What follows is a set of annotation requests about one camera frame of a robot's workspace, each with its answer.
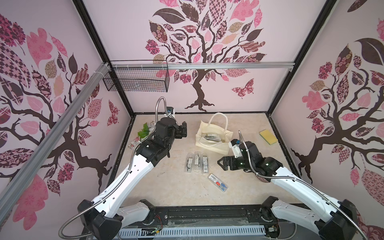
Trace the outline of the cream canvas tote bag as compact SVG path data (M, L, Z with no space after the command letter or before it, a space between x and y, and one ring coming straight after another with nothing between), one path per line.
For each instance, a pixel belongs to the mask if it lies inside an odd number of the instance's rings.
M224 127L212 123L217 116L225 118ZM195 145L221 155L227 155L230 150L229 143L233 137L233 132L228 130L228 124L228 117L223 113L215 113L208 123L201 121Z

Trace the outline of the compass case red blue front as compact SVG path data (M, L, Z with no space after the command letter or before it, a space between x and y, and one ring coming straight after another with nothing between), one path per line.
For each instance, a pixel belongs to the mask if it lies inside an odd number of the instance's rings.
M213 183L221 192L225 193L228 189L228 186L221 181L214 174L209 174L208 179L211 183Z

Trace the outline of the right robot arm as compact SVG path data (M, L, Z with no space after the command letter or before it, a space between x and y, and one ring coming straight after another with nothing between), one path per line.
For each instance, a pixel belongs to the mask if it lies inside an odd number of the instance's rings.
M270 196L261 207L264 221L287 220L313 231L323 240L351 240L357 233L364 240L367 239L359 227L357 208L352 202L339 201L317 190L295 176L278 160L263 157L252 142L235 139L229 146L233 156L225 156L217 161L223 170L251 172L284 189L305 205L291 205Z

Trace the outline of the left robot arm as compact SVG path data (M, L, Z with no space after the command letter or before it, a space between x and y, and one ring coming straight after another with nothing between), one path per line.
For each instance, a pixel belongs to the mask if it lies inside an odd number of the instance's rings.
M158 121L154 131L135 146L130 163L123 172L92 201L83 200L78 205L78 214L60 227L59 237L74 240L93 236L98 240L112 240L122 228L146 220L152 209L147 201L129 207L122 207L122 203L147 173L164 157L170 156L174 141L187 137L187 134L186 122L178 125L169 117ZM65 235L64 229L76 219L81 220L88 233Z

